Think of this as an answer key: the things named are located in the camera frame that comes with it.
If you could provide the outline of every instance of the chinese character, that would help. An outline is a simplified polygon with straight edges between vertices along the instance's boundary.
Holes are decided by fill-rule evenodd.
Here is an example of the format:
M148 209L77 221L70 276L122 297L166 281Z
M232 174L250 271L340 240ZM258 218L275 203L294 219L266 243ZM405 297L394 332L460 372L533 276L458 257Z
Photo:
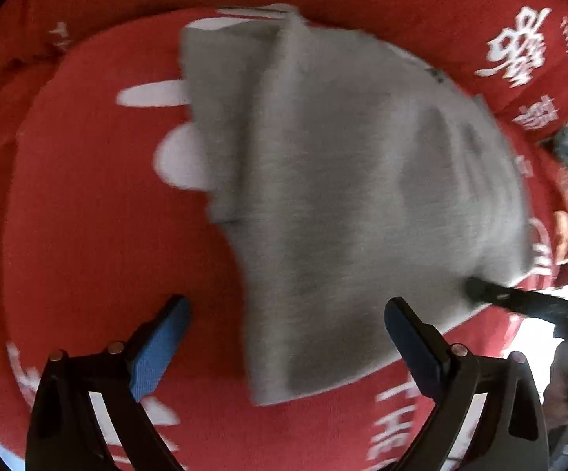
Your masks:
M62 21L57 23L57 27L54 30L49 30L49 33L55 36L59 36L62 39L58 40L57 42L53 42L53 46L55 46L57 49L60 49L64 53L68 49L68 46L71 45L71 43L73 42L72 40L69 39L66 23Z
M546 127L550 122L558 119L558 110L555 108L554 101L549 95L541 96L541 101L534 103L530 108L522 106L519 109L519 115L513 119L513 122L528 130Z
M539 13L530 7L523 7L515 18L517 29L505 28L493 40L490 40L487 60L500 62L492 69L480 69L476 75L493 76L506 68L504 78L510 78L511 87L527 84L533 79L533 69L545 63L543 54L546 50L543 34L537 33L552 9L543 9Z
M519 173L521 173L524 177L534 177L533 163L531 163L524 155L519 155L515 158L515 165L517 165Z
M7 343L7 354L9 355L10 366L16 382L18 382L20 392L27 404L29 404L29 407L32 407L35 401L35 394L40 387L40 374L34 367L27 369L22 367L20 364L20 351L11 341Z

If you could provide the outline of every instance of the white shape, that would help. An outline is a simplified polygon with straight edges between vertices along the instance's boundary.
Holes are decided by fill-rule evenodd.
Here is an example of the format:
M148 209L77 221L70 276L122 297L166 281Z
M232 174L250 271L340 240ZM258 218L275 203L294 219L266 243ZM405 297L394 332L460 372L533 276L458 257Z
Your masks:
M382 402L382 401L388 400L389 398L396 396L398 393L402 393L403 391L410 392L413 389L417 389L417 385L415 384L414 380L412 380L410 382L405 382L404 384L400 384L399 386L392 387L392 388L390 388L386 391L383 391L379 395L376 395L376 402Z
M198 19L186 25L186 28L196 28L197 30L220 30L245 21L254 21L244 17L206 17Z
M179 425L179 416L173 409L167 407L155 397L144 397L140 402L151 420L151 423L158 426Z
M157 108L188 104L188 90L184 80L156 81L121 90L116 98L119 106Z
M393 448L405 447L408 444L410 435L408 432L399 432L388 439L379 442L370 448L367 453L367 460L376 460L380 453L386 453L393 450Z
M545 64L546 45L543 34L537 33L552 9L537 12L530 7L522 7L515 16L515 30L505 28L490 40L487 60L501 62L492 69L480 69L477 76L493 76L506 69L504 78L511 80L511 87L527 84L533 79L533 69Z
M72 40L60 40L59 42L55 42L53 44L53 46L55 46L57 49L60 49L61 51L63 51L65 53L66 50L68 49L68 46L71 45L71 42L73 42L73 41Z
M57 27L54 30L49 30L50 34L57 34L60 37L62 37L62 39L65 39L66 37L68 37L68 30L66 29L66 23L64 23L63 21L59 21L57 23Z
M217 12L229 15L244 15L247 17L270 17L271 19L284 19L286 12L282 10L262 9L219 9Z
M524 177L528 177L529 179L534 177L533 163L524 155L519 155L515 158L515 165L517 165L517 169Z
M160 435L160 439L162 441L164 441L164 444L167 445L167 448L169 448L169 451L177 451L179 450L178 446L175 446L175 444L173 443L173 441L169 441L168 439L166 439L166 437L164 437L163 435Z
M9 341L6 344L6 347L10 367L12 368L13 375L16 378L16 382L18 382L20 392L22 393L25 402L27 402L29 407L32 407L35 401L35 394L40 387L40 374L35 367L28 368L27 370L23 369L20 364L20 351L13 342Z
M380 420L377 420L374 425L384 426L384 431L380 432L380 434L374 435L373 438L371 438L371 442L373 444L379 443L380 441L389 438L397 432L411 429L413 427L413 422L400 423L399 417L403 414L412 413L415 411L415 409L416 407L414 405L407 405L406 407L402 407L401 409L388 414Z
M204 144L192 123L175 127L158 144L153 154L153 169L170 186L208 190Z
M519 115L513 119L513 122L527 130L546 127L550 122L558 120L558 110L554 102L555 100L549 95L542 95L539 102L531 106L521 106Z
M504 351L504 357L508 357L513 351L520 351L526 355L541 400L546 386L550 383L550 365L555 358L556 348L563 341L561 338L553 337L554 330L554 325L545 320L526 319L519 327L512 344Z
M537 218L530 218L529 223L537 231L539 235L539 242L533 242L533 270L532 274L538 274L539 276L545 276L543 289L548 289L552 286L552 269L554 255L552 253L552 242L550 241L550 234L546 226L541 220Z

